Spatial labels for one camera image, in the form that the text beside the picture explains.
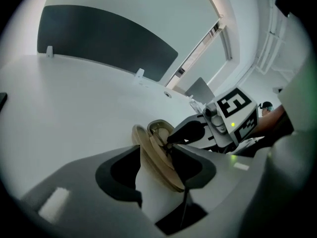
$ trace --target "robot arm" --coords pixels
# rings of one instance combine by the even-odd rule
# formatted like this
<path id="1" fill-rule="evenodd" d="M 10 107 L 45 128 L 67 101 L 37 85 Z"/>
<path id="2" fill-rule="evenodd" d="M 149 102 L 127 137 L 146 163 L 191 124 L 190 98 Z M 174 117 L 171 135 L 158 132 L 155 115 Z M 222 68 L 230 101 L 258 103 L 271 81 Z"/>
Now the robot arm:
<path id="1" fill-rule="evenodd" d="M 258 105 L 238 87 L 215 97 L 207 104 L 202 114 L 186 118 L 169 137 L 169 142 L 178 142 L 180 137 L 190 140 L 185 144 L 202 149 L 225 152 L 238 146 L 258 124 Z"/>

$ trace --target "white wall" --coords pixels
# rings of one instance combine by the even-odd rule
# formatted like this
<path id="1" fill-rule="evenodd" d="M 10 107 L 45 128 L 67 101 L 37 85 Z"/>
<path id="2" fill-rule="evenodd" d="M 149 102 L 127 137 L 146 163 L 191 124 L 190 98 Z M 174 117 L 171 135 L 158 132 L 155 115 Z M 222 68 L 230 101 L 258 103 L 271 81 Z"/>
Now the white wall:
<path id="1" fill-rule="evenodd" d="M 273 67 L 276 69 L 298 72 L 313 50 L 310 38 L 299 18 L 290 14 L 283 44 Z"/>
<path id="2" fill-rule="evenodd" d="M 177 86 L 187 91 L 201 77 L 206 83 L 221 69 L 226 62 L 226 55 L 220 35 L 217 35 L 197 58 L 190 69 L 184 73 Z"/>
<path id="3" fill-rule="evenodd" d="M 128 18 L 159 36 L 178 52 L 161 84 L 168 82 L 218 20 L 209 0 L 47 0 L 46 5 L 53 4 L 104 9 Z"/>
<path id="4" fill-rule="evenodd" d="M 24 0 L 0 39 L 0 68 L 23 55 L 37 54 L 38 30 L 46 0 Z"/>
<path id="5" fill-rule="evenodd" d="M 250 76 L 240 85 L 258 104 L 269 101 L 276 109 L 281 105 L 277 94 L 273 93 L 273 87 L 286 86 L 287 81 L 277 71 L 269 70 L 266 75 L 253 70 Z"/>
<path id="6" fill-rule="evenodd" d="M 267 33 L 269 31 L 269 18 L 270 18 L 270 7 L 269 0 L 258 0 L 258 10 L 259 10 L 259 42 L 257 50 L 257 58 L 260 56 L 263 49 Z"/>
<path id="7" fill-rule="evenodd" d="M 226 19 L 232 51 L 232 60 L 209 83 L 218 95 L 237 83 L 243 75 L 241 72 L 246 72 L 253 64 L 259 38 L 259 12 L 257 0 L 213 1 Z"/>

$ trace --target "dark gray panel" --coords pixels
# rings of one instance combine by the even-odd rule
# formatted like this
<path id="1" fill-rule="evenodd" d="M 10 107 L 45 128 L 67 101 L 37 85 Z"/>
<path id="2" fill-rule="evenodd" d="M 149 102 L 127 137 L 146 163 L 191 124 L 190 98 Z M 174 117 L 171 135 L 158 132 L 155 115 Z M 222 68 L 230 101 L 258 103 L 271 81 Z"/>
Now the dark gray panel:
<path id="1" fill-rule="evenodd" d="M 135 202 L 113 199 L 100 189 L 96 170 L 105 161 L 136 146 L 115 149 L 70 162 L 44 179 L 21 201 L 38 211 L 57 187 L 70 191 L 67 203 L 54 227 L 76 238 L 159 238 L 161 231 Z M 43 226 L 50 233 L 50 226 Z"/>
<path id="2" fill-rule="evenodd" d="M 78 5 L 43 9 L 38 52 L 53 52 L 109 64 L 160 81 L 178 53 L 141 25 L 109 11 Z"/>
<path id="3" fill-rule="evenodd" d="M 198 78 L 195 83 L 185 92 L 185 95 L 193 95 L 193 98 L 196 101 L 199 101 L 203 104 L 208 104 L 214 99 L 214 94 L 201 77 Z"/>

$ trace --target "black cutout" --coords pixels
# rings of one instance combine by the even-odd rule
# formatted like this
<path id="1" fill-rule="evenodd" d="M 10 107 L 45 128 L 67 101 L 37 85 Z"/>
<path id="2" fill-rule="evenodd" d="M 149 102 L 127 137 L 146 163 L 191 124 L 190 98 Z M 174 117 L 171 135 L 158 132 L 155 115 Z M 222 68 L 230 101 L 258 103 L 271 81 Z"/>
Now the black cutout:
<path id="1" fill-rule="evenodd" d="M 0 93 L 0 111 L 2 110 L 7 98 L 8 95 L 6 93 Z"/>
<path id="2" fill-rule="evenodd" d="M 215 165 L 178 145 L 173 145 L 170 155 L 173 166 L 188 189 L 203 188 L 216 174 Z"/>
<path id="3" fill-rule="evenodd" d="M 205 128 L 200 121 L 189 121 L 181 128 L 176 128 L 173 133 L 167 138 L 168 143 L 190 144 L 195 142 L 205 135 Z"/>
<path id="4" fill-rule="evenodd" d="M 275 5 L 285 17 L 289 17 L 290 9 L 287 3 L 283 2 L 283 0 L 275 0 Z"/>
<path id="5" fill-rule="evenodd" d="M 236 94 L 240 95 L 240 97 L 245 101 L 243 104 L 240 104 L 238 100 L 234 100 L 233 103 L 237 106 L 236 109 L 234 109 L 231 112 L 228 112 L 227 109 L 230 107 L 230 105 L 226 103 L 222 103 L 223 100 L 228 101 L 232 97 L 234 97 Z M 236 112 L 242 110 L 245 106 L 249 105 L 252 101 L 243 93 L 241 92 L 238 88 L 235 88 L 233 91 L 231 91 L 229 94 L 221 98 L 220 100 L 217 101 L 221 111 L 223 112 L 223 115 L 228 118 L 229 116 L 235 114 Z"/>
<path id="6" fill-rule="evenodd" d="M 96 171 L 98 186 L 116 200 L 137 202 L 142 206 L 142 195 L 135 190 L 135 178 L 140 169 L 140 146 L 102 163 Z"/>

